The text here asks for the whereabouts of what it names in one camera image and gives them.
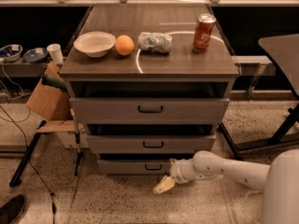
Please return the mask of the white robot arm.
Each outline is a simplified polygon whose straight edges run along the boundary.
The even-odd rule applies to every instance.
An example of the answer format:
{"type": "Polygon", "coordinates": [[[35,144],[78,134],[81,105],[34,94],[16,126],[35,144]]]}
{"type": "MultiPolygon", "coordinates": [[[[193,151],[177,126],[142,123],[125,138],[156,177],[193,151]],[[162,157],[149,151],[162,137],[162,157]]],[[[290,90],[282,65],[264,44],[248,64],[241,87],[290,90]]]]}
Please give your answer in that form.
{"type": "Polygon", "coordinates": [[[164,193],[176,184],[227,176],[263,195],[261,224],[299,224],[299,150],[279,154],[271,164],[236,161],[209,151],[188,160],[171,160],[170,174],[153,189],[164,193]]]}

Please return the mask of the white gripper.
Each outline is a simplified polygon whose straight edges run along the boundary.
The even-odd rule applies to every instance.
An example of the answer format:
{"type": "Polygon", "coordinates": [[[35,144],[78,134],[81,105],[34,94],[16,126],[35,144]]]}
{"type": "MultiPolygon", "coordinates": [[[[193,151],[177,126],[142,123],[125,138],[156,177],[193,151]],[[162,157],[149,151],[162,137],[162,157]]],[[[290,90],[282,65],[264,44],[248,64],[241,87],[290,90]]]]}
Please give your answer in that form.
{"type": "Polygon", "coordinates": [[[194,168],[193,160],[170,160],[170,176],[164,176],[159,184],[155,186],[153,192],[155,194],[162,194],[171,188],[176,183],[184,184],[199,178],[199,172],[194,168]]]}

